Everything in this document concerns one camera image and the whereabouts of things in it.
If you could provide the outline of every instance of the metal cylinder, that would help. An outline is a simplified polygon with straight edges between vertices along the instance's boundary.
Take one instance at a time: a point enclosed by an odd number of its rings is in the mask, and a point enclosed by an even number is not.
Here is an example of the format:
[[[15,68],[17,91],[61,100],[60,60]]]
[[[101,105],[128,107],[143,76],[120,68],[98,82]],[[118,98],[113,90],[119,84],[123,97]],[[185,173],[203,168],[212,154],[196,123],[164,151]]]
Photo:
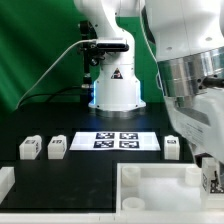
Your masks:
[[[224,78],[224,47],[158,62],[158,66],[165,96],[194,96],[205,92],[206,77]]]

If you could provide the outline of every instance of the green wall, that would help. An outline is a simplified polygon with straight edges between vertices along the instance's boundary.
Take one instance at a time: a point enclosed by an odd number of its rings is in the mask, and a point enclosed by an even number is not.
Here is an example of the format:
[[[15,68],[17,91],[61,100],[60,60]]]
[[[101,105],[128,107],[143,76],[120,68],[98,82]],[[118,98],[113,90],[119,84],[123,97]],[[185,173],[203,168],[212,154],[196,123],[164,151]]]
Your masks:
[[[85,20],[73,0],[0,0],[0,121],[58,56],[80,40],[77,24]],[[136,39],[136,76],[146,102],[162,101],[156,65],[141,33],[138,18],[118,18]],[[97,77],[98,69],[92,69]],[[82,83],[82,56],[74,49],[31,93],[51,93]]]

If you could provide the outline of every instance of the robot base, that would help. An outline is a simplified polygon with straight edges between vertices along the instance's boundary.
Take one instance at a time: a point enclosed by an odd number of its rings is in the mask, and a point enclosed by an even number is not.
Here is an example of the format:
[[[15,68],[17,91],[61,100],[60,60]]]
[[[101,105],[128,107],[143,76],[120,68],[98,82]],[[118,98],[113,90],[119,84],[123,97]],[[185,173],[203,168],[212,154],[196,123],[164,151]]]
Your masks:
[[[136,115],[142,115],[145,113],[145,107],[140,107],[134,110],[128,111],[108,111],[108,110],[100,110],[98,108],[91,108],[89,107],[89,111],[91,114],[95,114],[101,117],[107,118],[130,118]]]

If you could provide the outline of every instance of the warning label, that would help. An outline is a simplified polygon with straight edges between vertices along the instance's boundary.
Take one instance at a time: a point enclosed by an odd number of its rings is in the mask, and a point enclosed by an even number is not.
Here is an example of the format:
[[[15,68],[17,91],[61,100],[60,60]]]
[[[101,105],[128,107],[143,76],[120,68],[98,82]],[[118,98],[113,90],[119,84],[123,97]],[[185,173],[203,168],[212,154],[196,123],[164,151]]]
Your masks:
[[[114,74],[111,76],[111,79],[123,79],[121,72],[118,68],[116,68]]]

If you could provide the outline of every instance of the black cable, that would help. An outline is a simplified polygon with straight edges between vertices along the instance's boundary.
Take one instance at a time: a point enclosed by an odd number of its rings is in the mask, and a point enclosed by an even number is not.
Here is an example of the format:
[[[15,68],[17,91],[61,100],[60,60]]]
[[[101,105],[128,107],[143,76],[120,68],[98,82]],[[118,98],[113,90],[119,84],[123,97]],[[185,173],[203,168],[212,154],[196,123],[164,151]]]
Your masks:
[[[59,93],[63,93],[63,92],[66,92],[66,91],[69,91],[69,90],[72,90],[72,89],[82,89],[82,88],[80,86],[70,86],[70,87],[63,88],[63,89],[57,91],[56,93],[53,93],[45,102],[49,103]]]
[[[23,104],[24,101],[26,101],[28,99],[31,99],[33,97],[38,97],[38,96],[52,96],[52,95],[54,95],[54,96],[57,96],[57,95],[59,95],[59,96],[76,96],[76,95],[79,95],[79,94],[69,94],[69,93],[67,93],[67,94],[62,94],[62,93],[58,93],[58,94],[57,93],[40,93],[40,94],[34,94],[34,95],[31,95],[31,96],[28,96],[28,97],[24,98],[18,104],[18,108]]]

